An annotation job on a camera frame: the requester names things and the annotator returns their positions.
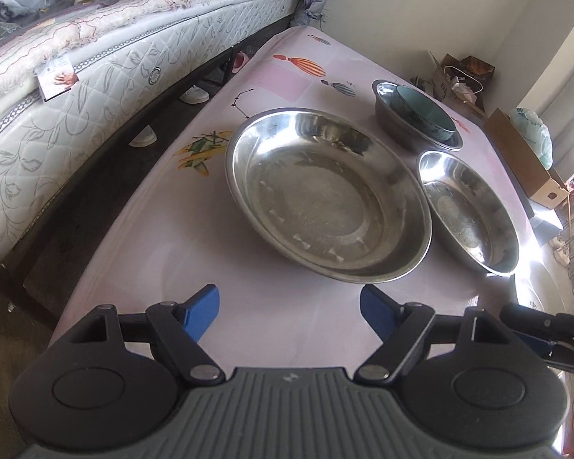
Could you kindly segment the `small steel bowl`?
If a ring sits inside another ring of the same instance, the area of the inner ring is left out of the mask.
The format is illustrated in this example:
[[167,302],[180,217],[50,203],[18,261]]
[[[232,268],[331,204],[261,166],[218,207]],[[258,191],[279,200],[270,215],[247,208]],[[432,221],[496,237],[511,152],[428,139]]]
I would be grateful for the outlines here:
[[418,155],[416,175],[434,233],[469,269],[502,278],[519,264],[519,237],[501,199],[468,164],[447,152]]

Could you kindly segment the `large steel bowl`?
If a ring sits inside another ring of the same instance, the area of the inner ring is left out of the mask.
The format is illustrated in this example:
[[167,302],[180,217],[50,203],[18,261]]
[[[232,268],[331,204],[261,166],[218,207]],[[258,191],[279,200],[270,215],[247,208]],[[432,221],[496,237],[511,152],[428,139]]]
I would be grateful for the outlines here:
[[261,112],[235,130],[225,168],[253,229],[322,276],[391,282],[428,253],[432,219],[415,175],[386,143],[334,114]]

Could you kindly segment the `teal ceramic bowl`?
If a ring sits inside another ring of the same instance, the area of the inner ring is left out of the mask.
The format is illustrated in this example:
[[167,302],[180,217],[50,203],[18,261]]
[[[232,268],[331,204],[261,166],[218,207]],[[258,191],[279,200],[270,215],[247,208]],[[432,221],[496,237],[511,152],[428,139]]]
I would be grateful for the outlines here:
[[390,106],[404,121],[435,141],[445,142],[456,133],[452,118],[416,88],[397,86]]

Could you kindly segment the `medium steel bowl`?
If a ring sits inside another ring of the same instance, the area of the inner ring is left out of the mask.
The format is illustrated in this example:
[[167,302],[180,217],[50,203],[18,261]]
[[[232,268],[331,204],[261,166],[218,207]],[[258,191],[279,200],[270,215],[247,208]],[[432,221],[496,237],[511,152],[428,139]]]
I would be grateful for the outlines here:
[[421,90],[389,80],[372,83],[379,125],[408,150],[458,151],[462,138],[455,121]]

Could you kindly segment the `long cardboard box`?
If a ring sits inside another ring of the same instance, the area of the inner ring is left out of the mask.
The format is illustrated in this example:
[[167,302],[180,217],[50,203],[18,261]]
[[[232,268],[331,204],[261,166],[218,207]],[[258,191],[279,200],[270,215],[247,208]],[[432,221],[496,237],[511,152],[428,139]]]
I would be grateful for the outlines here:
[[507,114],[495,109],[483,130],[528,198],[548,209],[564,203],[568,191],[563,180],[555,169],[545,169]]

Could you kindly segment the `pink patterned tablecloth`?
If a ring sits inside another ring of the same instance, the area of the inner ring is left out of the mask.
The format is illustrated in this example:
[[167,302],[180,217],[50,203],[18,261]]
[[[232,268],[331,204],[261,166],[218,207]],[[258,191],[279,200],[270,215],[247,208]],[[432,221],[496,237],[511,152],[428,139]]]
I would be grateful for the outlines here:
[[58,332],[98,304],[137,313],[213,284],[220,313],[201,344],[226,372],[356,369],[379,344],[361,316],[360,287],[287,259],[252,228],[228,189],[222,134],[259,112],[298,106],[379,136],[372,85],[380,79],[394,82],[398,73],[319,31],[271,38],[134,192],[78,281]]

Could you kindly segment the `green white plastic bag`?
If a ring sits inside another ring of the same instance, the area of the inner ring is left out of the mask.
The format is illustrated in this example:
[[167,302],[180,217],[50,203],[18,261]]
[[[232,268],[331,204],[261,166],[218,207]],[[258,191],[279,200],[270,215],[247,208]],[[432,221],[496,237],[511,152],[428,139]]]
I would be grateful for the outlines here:
[[509,118],[519,134],[526,140],[545,169],[553,166],[553,142],[550,131],[538,114],[522,107],[514,108]]

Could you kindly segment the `white shoe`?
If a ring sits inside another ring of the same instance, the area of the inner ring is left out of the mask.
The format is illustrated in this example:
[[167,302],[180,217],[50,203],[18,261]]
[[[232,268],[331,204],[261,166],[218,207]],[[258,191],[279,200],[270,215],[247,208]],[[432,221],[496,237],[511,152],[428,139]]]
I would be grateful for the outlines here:
[[128,145],[132,148],[145,148],[157,141],[157,136],[155,130],[147,125],[144,127],[132,140],[128,143]]

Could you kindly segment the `brown cardboard box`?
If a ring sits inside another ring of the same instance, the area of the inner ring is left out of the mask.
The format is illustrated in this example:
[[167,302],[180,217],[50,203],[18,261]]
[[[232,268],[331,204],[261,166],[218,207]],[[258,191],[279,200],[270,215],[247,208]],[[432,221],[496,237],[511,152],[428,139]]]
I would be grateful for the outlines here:
[[429,56],[434,64],[430,79],[434,96],[462,116],[485,117],[483,94],[496,68],[473,55],[456,59],[446,54],[442,60],[431,52]]

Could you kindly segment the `white quilted mattress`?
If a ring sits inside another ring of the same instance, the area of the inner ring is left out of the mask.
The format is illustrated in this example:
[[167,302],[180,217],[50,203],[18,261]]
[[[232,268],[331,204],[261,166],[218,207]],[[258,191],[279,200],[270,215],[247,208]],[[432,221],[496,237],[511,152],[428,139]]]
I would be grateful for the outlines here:
[[[300,0],[85,4],[0,41],[0,261],[112,134],[170,86]],[[35,70],[68,55],[80,79],[44,102]]]

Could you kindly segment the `mattress label tag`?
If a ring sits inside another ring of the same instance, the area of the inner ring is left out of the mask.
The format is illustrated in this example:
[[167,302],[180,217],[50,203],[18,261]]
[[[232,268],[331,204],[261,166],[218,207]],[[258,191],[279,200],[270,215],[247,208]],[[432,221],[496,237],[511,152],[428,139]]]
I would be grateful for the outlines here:
[[35,70],[35,76],[44,102],[70,90],[80,80],[68,55],[59,56],[39,65]]

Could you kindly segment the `black bed frame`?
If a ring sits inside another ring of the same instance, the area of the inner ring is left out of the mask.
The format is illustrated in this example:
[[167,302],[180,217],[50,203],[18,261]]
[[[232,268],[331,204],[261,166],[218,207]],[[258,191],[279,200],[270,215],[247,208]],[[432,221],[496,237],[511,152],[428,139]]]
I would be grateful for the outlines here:
[[[198,113],[198,108],[183,105],[179,95],[199,83],[218,92],[232,78],[239,51],[260,48],[289,23],[289,18],[278,20],[195,68],[135,113],[83,163],[0,264],[5,308],[55,327],[127,199]],[[130,147],[128,143],[147,125],[155,130],[157,141],[145,148]]]

